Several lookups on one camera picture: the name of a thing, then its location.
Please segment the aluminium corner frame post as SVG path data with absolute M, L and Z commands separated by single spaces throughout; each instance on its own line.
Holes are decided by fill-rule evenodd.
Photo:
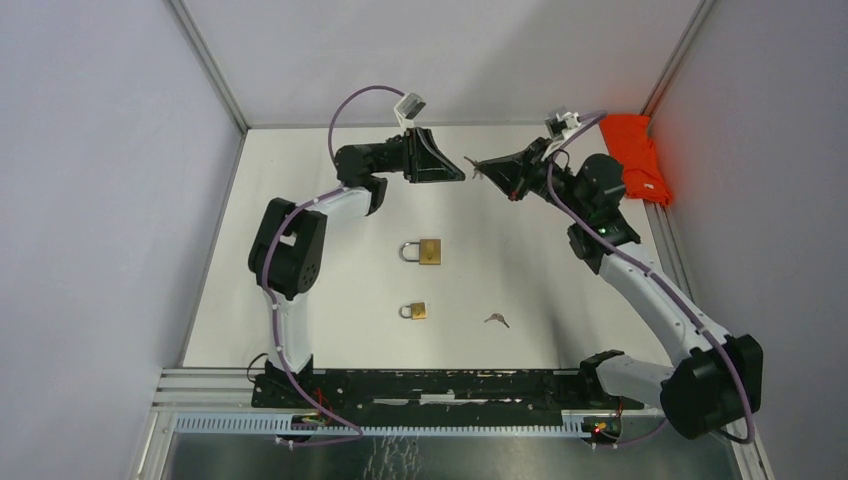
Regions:
M 710 20 L 716 8 L 721 4 L 718 0 L 701 0 L 687 23 L 680 39 L 673 48 L 665 63 L 659 78 L 650 91 L 640 114 L 653 117 L 660 109 L 664 98 L 670 91 L 673 82 L 679 75 L 684 62 L 694 47 L 702 30 Z

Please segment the silver key bunch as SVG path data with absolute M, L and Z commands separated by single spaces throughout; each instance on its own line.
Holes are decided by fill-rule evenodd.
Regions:
M 480 162 L 472 159 L 468 156 L 464 156 L 464 159 L 472 166 L 472 179 L 482 179 L 483 173 L 480 171 Z

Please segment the orange folded cloth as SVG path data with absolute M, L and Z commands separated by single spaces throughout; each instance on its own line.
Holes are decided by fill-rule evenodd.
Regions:
M 669 207 L 674 199 L 658 162 L 655 143 L 648 133 L 651 117 L 613 114 L 599 124 L 609 155 L 622 166 L 626 195 Z

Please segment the large brass padlock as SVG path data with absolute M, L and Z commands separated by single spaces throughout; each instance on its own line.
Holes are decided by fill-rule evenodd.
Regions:
M 425 266 L 442 264 L 442 241 L 435 238 L 405 242 L 399 248 L 399 257 L 407 263 Z

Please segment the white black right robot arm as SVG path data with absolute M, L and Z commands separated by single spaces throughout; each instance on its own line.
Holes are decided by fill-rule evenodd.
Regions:
M 665 275 L 627 222 L 622 165 L 607 154 L 589 156 L 576 171 L 556 162 L 562 148 L 538 138 L 524 150 L 476 161 L 473 173 L 511 201 L 535 194 L 573 221 L 575 256 L 612 286 L 664 348 L 667 366 L 623 352 L 596 354 L 581 365 L 580 400 L 602 408 L 615 397 L 662 410 L 687 439 L 718 433 L 740 444 L 756 435 L 764 354 L 750 335 L 734 336 L 712 320 Z

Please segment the small keys on table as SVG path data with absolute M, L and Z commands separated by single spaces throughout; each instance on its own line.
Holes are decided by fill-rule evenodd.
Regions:
M 509 324 L 506 322 L 505 317 L 500 313 L 493 313 L 488 318 L 484 320 L 484 323 L 496 322 L 500 323 L 506 328 L 509 328 Z

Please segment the aluminium front frame rail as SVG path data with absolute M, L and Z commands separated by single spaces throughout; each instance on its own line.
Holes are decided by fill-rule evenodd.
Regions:
M 696 441 L 581 369 L 161 373 L 130 475 L 165 478 L 770 479 L 760 443 Z

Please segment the small brass padlock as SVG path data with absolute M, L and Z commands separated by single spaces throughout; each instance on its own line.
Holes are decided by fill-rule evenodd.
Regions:
M 398 314 L 401 318 L 409 320 L 423 320 L 427 318 L 427 307 L 425 302 L 413 302 L 399 308 Z

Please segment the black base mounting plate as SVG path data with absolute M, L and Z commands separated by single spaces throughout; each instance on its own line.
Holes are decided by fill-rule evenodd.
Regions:
M 305 368 L 292 378 L 266 363 L 247 377 L 251 405 L 316 412 L 344 427 L 557 426 L 565 410 L 643 409 L 578 369 L 367 370 Z

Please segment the left aluminium corner post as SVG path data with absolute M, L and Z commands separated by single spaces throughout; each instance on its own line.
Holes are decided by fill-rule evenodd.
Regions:
M 165 0 L 164 3 L 174 16 L 178 28 L 185 37 L 196 60 L 199 62 L 201 70 L 209 81 L 224 111 L 236 129 L 242 135 L 245 135 L 250 129 L 249 122 L 205 41 L 199 26 L 194 20 L 188 5 L 183 0 Z

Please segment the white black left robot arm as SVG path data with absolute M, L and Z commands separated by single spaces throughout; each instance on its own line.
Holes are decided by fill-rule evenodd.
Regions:
M 430 130 L 408 128 L 382 143 L 341 147 L 334 156 L 338 187 L 301 204 L 275 198 L 265 210 L 248 268 L 270 300 L 272 364 L 286 370 L 275 392 L 290 407 L 306 405 L 314 381 L 301 371 L 313 358 L 307 295 L 321 270 L 329 230 L 374 214 L 383 204 L 386 174 L 411 184 L 459 182 L 465 173 L 436 146 Z

